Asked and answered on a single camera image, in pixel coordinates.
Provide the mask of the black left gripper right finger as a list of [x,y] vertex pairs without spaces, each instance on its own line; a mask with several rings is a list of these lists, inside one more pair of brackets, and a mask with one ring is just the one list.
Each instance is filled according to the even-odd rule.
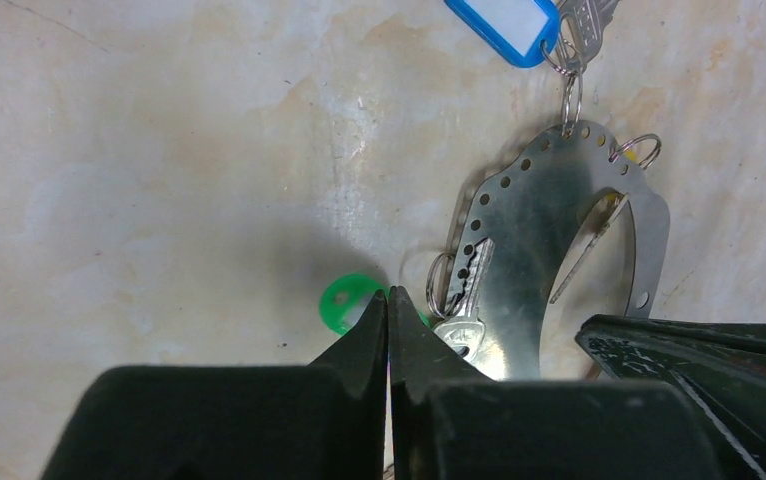
[[718,479],[679,392],[653,381],[494,381],[388,297],[399,479]]

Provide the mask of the green key tag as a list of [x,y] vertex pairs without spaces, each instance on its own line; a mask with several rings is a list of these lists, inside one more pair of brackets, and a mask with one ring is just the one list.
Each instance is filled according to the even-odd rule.
[[393,288],[393,285],[386,285],[364,273],[341,276],[328,285],[320,297],[320,319],[330,331],[344,336],[357,325],[378,291],[382,291],[385,296],[382,312],[383,318],[386,319]]

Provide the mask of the perforated metal keyring plate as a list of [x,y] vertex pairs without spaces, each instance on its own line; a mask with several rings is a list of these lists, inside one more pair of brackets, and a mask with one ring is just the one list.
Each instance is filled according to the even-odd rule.
[[644,182],[618,202],[604,195],[608,157],[635,147],[636,141],[619,142],[605,126],[586,120],[543,131],[508,167],[478,186],[446,256],[447,292],[438,315],[443,321],[462,295],[473,247],[492,239],[495,249],[478,301],[486,334],[468,361],[481,373],[496,380],[539,377],[547,308],[567,291],[620,216],[629,219],[633,255],[629,291],[619,311],[649,315],[665,260],[670,212],[645,177],[661,140],[649,134],[646,141],[652,150],[640,162]]

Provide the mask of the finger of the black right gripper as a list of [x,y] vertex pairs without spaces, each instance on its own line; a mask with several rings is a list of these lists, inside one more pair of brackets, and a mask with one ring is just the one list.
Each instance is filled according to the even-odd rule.
[[614,379],[680,390],[726,478],[766,479],[766,324],[595,315],[575,340]]

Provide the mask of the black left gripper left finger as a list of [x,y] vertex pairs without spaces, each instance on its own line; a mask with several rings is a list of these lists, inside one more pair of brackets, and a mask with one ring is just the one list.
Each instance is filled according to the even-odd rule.
[[379,479],[387,301],[306,365],[120,366],[85,391],[46,479]]

